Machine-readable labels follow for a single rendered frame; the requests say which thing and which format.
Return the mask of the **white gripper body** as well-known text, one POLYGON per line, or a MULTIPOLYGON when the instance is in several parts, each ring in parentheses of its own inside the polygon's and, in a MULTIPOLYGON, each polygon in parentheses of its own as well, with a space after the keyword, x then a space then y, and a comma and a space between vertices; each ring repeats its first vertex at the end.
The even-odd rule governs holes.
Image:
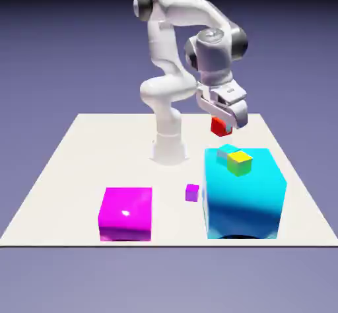
POLYGON ((234 79, 217 87, 198 83, 196 100, 202 110, 220 118, 227 126, 239 129, 248 123, 246 91, 234 79))

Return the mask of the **small red cube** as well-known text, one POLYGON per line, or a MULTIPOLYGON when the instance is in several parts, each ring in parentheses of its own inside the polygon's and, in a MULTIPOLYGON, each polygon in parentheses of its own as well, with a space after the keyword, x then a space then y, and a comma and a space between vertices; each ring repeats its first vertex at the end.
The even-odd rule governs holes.
POLYGON ((211 118, 211 132, 218 137, 224 137, 232 133, 232 127, 227 126, 226 122, 218 117, 211 118))

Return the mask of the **small cyan cube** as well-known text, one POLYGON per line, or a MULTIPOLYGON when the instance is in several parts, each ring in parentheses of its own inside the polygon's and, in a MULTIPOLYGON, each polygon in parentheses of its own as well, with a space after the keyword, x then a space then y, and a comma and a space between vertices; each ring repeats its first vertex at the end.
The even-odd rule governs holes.
POLYGON ((225 144, 217 149, 217 162, 223 166, 227 166, 228 155, 239 151, 234 145, 225 144))

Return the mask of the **small yellow cube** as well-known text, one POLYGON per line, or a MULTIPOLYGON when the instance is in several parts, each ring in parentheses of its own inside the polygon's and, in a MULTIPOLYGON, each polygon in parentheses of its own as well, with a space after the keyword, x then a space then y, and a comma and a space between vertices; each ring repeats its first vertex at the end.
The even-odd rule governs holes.
POLYGON ((227 169, 235 176, 250 173, 253 158, 244 151, 236 151, 227 156, 227 169))

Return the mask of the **small purple cube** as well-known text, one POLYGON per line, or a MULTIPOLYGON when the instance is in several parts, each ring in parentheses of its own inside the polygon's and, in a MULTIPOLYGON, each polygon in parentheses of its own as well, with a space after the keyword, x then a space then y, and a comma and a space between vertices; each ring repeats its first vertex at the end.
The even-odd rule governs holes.
POLYGON ((196 184, 188 184, 186 186, 185 200, 190 202, 198 202, 199 186, 196 184))

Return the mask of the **large cyan box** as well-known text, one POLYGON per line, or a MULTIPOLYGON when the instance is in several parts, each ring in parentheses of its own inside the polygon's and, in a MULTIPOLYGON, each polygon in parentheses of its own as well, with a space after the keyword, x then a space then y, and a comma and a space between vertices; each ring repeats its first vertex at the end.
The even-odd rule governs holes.
POLYGON ((243 148, 251 171, 231 173, 216 149, 204 154, 203 212, 208 239, 276 239, 287 181, 269 149, 243 148))

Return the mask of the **large magenta box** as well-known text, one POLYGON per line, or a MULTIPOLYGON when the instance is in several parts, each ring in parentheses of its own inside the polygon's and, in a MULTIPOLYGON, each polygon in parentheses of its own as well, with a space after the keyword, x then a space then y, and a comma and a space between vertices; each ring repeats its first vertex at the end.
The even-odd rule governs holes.
POLYGON ((151 240, 152 189, 106 188, 98 228, 101 241, 151 240))

